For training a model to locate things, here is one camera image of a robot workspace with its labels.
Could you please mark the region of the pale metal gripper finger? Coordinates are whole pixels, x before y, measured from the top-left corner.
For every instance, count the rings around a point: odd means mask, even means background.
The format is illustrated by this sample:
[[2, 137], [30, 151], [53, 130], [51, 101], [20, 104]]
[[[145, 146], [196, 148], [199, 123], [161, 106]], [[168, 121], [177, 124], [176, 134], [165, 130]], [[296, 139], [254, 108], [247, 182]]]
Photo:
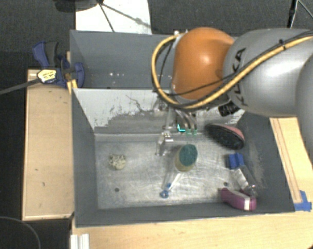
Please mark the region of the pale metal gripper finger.
[[165, 156], [166, 170], [162, 182], [163, 190], [171, 190], [172, 185], [174, 184], [174, 181], [178, 175], [178, 171], [175, 167], [175, 159], [176, 153], [174, 151], [170, 152], [167, 156]]
[[161, 138], [160, 140], [158, 140], [156, 144], [155, 154], [157, 156], [167, 155], [170, 152], [173, 144], [174, 144], [174, 140], [172, 138]]

